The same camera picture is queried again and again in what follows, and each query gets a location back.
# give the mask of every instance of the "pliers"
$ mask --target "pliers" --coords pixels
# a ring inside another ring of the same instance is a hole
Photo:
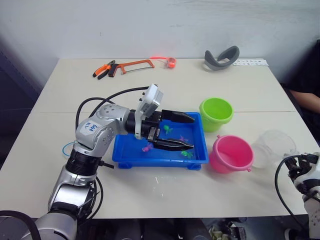
[[[106,76],[111,69],[112,65],[115,64],[115,60],[109,62],[108,64],[104,64],[102,67],[99,67],[93,74],[92,77],[98,76],[98,79],[102,79],[104,76]]]

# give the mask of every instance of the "green toy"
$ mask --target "green toy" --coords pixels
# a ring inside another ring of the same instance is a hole
[[[188,159],[191,159],[194,154],[192,152],[182,151],[181,155],[184,157],[188,157]]]
[[[170,128],[168,125],[164,125],[163,129],[165,130],[165,135],[168,135],[173,130],[173,128]]]

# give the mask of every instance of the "person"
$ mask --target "person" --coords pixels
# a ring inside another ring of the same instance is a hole
[[[286,87],[301,107],[302,119],[320,145],[320,40]]]

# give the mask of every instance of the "clear plastic cup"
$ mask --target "clear plastic cup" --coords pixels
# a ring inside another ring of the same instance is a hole
[[[252,145],[255,168],[267,168],[278,164],[284,155],[297,154],[295,142],[286,133],[279,130],[268,130]]]

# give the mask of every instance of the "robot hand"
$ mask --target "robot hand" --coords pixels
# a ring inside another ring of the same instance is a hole
[[[96,180],[100,183],[96,179],[97,169],[109,165],[101,159],[116,135],[135,134],[137,139],[146,138],[154,148],[167,151],[183,151],[194,147],[178,139],[159,138],[159,124],[164,119],[178,123],[195,121],[184,112],[155,111],[162,97],[158,86],[152,84],[140,98],[136,110],[106,104],[79,124],[70,158],[62,167],[49,198],[49,212],[36,221],[42,239],[76,238],[77,225],[91,214],[97,195],[97,189],[92,187],[96,185]],[[30,233],[26,233],[22,239],[31,239]]]
[[[296,189],[303,194],[304,208],[309,216],[309,237],[320,239],[320,153],[292,157],[285,164]]]

